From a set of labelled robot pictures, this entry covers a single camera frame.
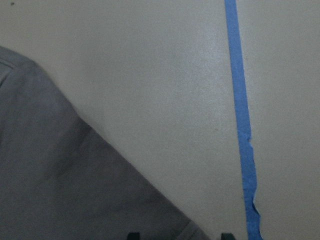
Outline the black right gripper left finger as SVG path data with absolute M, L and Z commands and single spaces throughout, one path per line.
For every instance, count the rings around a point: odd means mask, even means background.
M 141 239 L 141 235 L 139 232 L 130 232 L 127 235 L 127 240 L 140 240 Z

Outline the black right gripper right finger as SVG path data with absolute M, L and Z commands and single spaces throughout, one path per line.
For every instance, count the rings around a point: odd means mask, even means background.
M 232 233 L 223 232 L 220 235 L 221 240 L 235 240 L 235 236 Z

